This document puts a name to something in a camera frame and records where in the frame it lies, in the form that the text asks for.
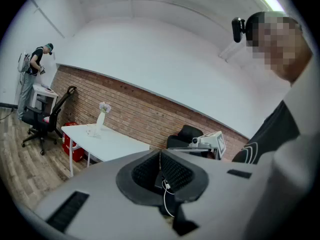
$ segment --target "vase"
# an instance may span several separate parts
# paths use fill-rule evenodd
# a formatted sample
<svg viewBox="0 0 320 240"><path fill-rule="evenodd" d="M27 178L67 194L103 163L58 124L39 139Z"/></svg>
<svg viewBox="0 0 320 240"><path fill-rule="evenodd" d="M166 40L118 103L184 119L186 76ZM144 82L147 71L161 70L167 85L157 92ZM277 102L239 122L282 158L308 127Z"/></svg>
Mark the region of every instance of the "vase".
<svg viewBox="0 0 320 240"><path fill-rule="evenodd" d="M100 134L101 127L102 127L102 125L104 124L104 121L105 121L105 116L106 116L106 113L101 111L100 115L98 117L98 120L96 121L96 129L95 129L95 133L96 134Z"/></svg>

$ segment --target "white table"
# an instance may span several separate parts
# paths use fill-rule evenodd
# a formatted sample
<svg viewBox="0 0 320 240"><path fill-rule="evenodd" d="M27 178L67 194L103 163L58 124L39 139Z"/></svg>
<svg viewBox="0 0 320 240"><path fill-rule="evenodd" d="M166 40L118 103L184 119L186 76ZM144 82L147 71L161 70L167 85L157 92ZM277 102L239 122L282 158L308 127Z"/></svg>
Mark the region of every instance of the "white table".
<svg viewBox="0 0 320 240"><path fill-rule="evenodd" d="M61 130L70 138L69 162L71 177L74 176L74 170L72 167L73 151L79 148L83 148L88 152L87 166L90 164L90 155L93 155L105 162L150 149L148 144L123 135L104 125L101 128L100 135L89 137L86 130L92 125L95 124L61 127Z"/></svg>
<svg viewBox="0 0 320 240"><path fill-rule="evenodd" d="M54 106L56 105L57 97L59 96L55 92L49 92L46 90L46 88L42 87L40 84L34 84L33 85L33 99L31 103L31 107L35 108L36 107L36 101L37 101L37 95L43 95L47 97L53 98L52 106L51 106L51 111L50 114L52 113L52 110L54 109Z"/></svg>

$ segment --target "person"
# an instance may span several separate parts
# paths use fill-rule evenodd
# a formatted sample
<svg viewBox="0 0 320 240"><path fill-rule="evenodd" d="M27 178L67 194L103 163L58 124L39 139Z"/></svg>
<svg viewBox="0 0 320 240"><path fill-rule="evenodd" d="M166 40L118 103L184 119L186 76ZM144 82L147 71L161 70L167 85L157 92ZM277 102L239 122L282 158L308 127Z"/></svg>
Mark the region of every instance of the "person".
<svg viewBox="0 0 320 240"><path fill-rule="evenodd" d="M247 46L254 55L292 86L312 58L302 28L283 12L257 12L245 24ZM299 135L298 127L282 100L259 130L233 158L233 162L257 164L261 155L277 150Z"/></svg>
<svg viewBox="0 0 320 240"><path fill-rule="evenodd" d="M19 120L22 119L25 111L25 106L30 99L33 84L35 82L38 72L41 70L40 61L43 54L48 54L52 52L54 46L52 43L48 43L45 46L40 46L35 49L31 55L30 67L24 73L23 83L21 87L21 93L18 102L17 117Z"/></svg>

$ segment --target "jeans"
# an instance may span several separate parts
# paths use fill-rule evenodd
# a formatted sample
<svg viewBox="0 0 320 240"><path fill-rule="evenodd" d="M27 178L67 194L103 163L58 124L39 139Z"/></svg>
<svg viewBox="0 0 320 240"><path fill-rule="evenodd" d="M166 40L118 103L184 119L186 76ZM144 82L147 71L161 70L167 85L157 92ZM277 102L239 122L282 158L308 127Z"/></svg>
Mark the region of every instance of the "jeans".
<svg viewBox="0 0 320 240"><path fill-rule="evenodd" d="M36 80L35 75L24 73L23 83L22 83L22 88L21 88L21 93L20 93L19 103L18 103L18 111L17 111L18 119L20 120L24 115L25 106L29 102L31 91L33 89L33 84L35 80Z"/></svg>

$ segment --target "backpack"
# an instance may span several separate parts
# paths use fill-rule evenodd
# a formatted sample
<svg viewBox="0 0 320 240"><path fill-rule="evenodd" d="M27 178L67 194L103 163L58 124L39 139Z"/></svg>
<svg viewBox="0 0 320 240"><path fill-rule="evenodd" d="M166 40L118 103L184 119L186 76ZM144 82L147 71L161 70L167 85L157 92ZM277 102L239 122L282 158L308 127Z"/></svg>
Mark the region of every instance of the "backpack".
<svg viewBox="0 0 320 240"><path fill-rule="evenodd" d="M26 51L24 51L24 56L23 59L22 57L22 53L20 54L19 60L18 60L18 71L21 72L26 72L28 71L28 69L30 68L30 60L31 60L31 56L32 56L32 52L27 53Z"/></svg>

